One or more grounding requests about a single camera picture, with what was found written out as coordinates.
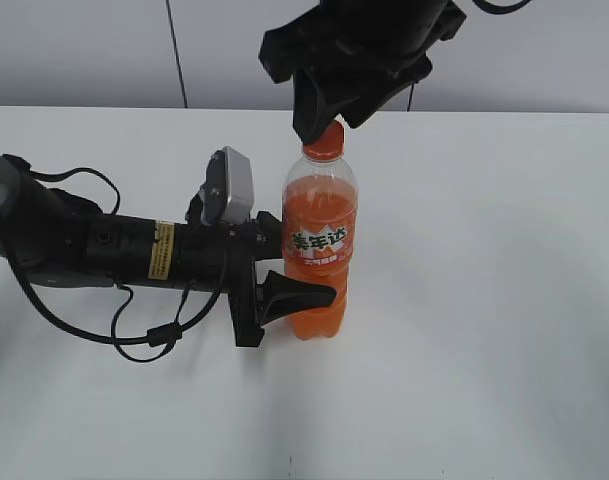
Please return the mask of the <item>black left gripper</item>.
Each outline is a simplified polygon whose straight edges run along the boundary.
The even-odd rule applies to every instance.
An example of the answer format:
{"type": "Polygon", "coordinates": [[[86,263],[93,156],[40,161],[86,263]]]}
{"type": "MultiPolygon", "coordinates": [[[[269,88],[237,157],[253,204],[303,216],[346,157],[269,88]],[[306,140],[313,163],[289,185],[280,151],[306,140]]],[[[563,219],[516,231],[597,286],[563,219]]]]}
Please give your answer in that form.
{"type": "Polygon", "coordinates": [[[269,271],[258,286],[255,263],[279,259],[281,221],[267,211],[247,218],[239,225],[203,222],[206,203],[195,195],[185,219],[186,236],[178,240],[180,256],[176,266],[187,275],[184,296],[192,290],[205,291],[209,299],[201,310],[181,324],[181,331],[201,322],[220,295],[228,298],[235,345],[256,348],[264,329],[275,320],[294,313],[330,307],[337,292],[331,286],[311,284],[269,271]]]}

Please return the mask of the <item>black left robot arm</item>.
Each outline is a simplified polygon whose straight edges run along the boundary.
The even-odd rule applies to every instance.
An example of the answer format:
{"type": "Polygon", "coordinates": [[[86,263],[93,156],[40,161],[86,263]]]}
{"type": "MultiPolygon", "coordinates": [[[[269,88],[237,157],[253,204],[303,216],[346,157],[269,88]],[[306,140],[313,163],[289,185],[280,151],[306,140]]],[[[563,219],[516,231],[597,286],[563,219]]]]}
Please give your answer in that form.
{"type": "Polygon", "coordinates": [[[335,299],[330,286],[276,272],[257,279],[259,261],[282,255],[282,226],[253,211],[250,161],[231,147],[211,156],[184,223],[104,212],[60,189],[60,181],[21,157],[0,155],[0,256],[34,308],[58,328],[64,322],[39,299],[39,286],[226,295],[239,347],[258,346],[267,323],[335,299]]]}

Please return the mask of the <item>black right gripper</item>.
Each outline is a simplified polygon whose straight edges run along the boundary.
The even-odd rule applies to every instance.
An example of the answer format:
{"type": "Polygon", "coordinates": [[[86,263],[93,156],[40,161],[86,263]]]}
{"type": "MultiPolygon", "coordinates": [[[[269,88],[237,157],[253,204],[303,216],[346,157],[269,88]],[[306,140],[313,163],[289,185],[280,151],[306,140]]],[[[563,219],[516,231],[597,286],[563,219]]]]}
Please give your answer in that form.
{"type": "Polygon", "coordinates": [[[357,129],[424,80],[429,49],[453,39],[466,18],[453,1],[321,1],[266,31],[258,58],[274,83],[292,82],[293,128],[310,145],[339,111],[357,129]]]}

